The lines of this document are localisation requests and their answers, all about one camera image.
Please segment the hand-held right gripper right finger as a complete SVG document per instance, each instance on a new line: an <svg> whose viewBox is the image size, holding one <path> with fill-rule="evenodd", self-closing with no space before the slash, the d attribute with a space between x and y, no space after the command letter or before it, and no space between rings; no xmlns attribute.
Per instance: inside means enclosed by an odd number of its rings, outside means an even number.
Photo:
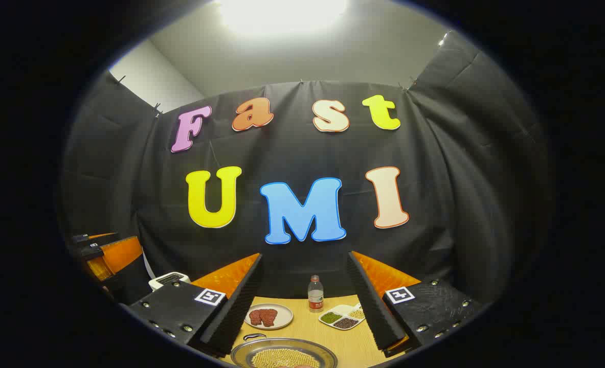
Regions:
<svg viewBox="0 0 605 368"><path fill-rule="evenodd" d="M482 310L482 303L447 281L418 279L356 251L347 256L347 272L383 353L440 341Z"/></svg>

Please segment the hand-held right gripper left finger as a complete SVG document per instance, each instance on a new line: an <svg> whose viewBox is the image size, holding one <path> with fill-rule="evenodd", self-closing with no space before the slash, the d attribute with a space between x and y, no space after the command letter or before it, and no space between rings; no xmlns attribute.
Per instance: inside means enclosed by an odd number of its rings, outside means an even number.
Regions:
<svg viewBox="0 0 605 368"><path fill-rule="evenodd" d="M167 340L225 356L249 313L262 275L262 254L253 254L194 282L166 277L160 288L126 310Z"/></svg>

